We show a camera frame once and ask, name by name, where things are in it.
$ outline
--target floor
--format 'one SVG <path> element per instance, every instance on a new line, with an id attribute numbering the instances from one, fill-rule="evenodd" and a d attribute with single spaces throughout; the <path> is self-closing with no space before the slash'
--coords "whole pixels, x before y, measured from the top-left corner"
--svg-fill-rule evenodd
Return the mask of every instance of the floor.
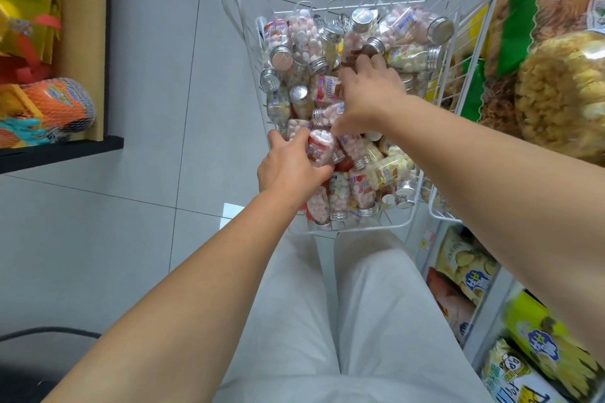
<path id="1" fill-rule="evenodd" d="M 0 332 L 104 331 L 257 193 L 266 128 L 220 0 L 111 3 L 110 133 L 125 148 L 0 176 Z M 333 242 L 317 240 L 329 274 Z M 90 344 L 19 339 L 0 362 L 61 373 Z"/>

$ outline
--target person's right arm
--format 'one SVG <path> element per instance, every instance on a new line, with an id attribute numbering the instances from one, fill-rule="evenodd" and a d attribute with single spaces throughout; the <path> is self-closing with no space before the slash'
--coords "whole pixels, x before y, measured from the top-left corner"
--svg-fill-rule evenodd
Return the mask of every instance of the person's right arm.
<path id="1" fill-rule="evenodd" d="M 384 60 L 343 69 L 335 135 L 377 131 L 426 172 L 495 258 L 605 365 L 605 169 L 407 96 Z"/>

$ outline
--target person's left hand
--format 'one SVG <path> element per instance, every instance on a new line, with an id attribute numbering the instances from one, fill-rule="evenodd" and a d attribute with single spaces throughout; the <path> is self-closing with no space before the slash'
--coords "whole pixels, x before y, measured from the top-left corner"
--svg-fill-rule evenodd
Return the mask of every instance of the person's left hand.
<path id="1" fill-rule="evenodd" d="M 334 170 L 332 166 L 318 168 L 308 160 L 306 147 L 310 132 L 301 128 L 289 142 L 275 129 L 268 132 L 271 150 L 256 172 L 261 192 L 274 191 L 285 201 L 301 208 L 317 187 L 330 178 Z"/>

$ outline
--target person's right hand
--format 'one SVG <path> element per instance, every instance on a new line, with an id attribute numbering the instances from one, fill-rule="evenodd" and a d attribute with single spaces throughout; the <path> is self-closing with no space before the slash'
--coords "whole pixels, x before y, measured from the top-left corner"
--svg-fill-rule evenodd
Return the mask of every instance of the person's right hand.
<path id="1" fill-rule="evenodd" d="M 345 67 L 340 71 L 344 92 L 344 113 L 332 126 L 335 136 L 382 132 L 389 114 L 405 99 L 405 86 L 394 69 L 387 69 L 380 55 L 357 58 L 357 73 Z"/>

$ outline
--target person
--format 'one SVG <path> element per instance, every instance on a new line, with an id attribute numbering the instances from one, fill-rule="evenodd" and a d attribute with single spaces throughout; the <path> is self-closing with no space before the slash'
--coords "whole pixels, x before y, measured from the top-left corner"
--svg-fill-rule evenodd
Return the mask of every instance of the person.
<path id="1" fill-rule="evenodd" d="M 407 96 L 380 56 L 360 56 L 341 78 L 346 108 L 332 132 L 381 132 L 403 147 L 605 363 L 605 171 Z M 125 313 L 47 402 L 490 401 L 387 231 L 336 239 L 336 346 L 313 241 L 284 234 L 332 168 L 308 162 L 308 130 L 268 138 L 259 195 Z"/>

